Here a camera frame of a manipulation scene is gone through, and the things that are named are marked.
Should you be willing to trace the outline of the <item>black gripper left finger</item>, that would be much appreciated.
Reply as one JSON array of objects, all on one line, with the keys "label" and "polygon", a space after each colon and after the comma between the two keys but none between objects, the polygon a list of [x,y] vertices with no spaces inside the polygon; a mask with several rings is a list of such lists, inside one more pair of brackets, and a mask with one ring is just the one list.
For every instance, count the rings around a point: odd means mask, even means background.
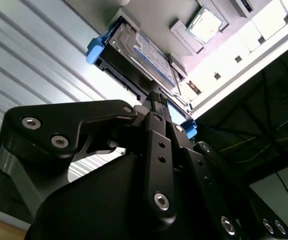
[{"label": "black gripper left finger", "polygon": [[144,164],[140,203],[167,222],[176,214],[170,124],[167,100],[157,92],[137,106],[102,100],[15,107],[5,113],[0,130],[0,170],[35,215],[68,184],[71,163],[124,148]]}]

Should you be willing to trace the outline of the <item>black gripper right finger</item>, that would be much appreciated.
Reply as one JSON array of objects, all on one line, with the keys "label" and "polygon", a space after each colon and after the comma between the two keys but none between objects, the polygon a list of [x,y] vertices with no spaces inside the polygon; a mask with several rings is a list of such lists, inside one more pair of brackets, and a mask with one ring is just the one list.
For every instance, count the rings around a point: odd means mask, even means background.
[{"label": "black gripper right finger", "polygon": [[171,122],[163,95],[159,112],[171,139],[177,218],[161,240],[288,240],[288,226],[238,174],[204,142],[191,145]]}]

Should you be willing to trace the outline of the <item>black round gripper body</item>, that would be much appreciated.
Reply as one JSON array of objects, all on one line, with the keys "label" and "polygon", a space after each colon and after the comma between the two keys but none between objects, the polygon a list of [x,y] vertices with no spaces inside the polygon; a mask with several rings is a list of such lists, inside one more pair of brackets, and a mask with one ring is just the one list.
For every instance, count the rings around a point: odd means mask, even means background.
[{"label": "black round gripper body", "polygon": [[144,182],[144,161],[122,156],[51,194],[26,234],[28,240],[160,240],[177,218],[175,173],[163,191],[169,208]]}]

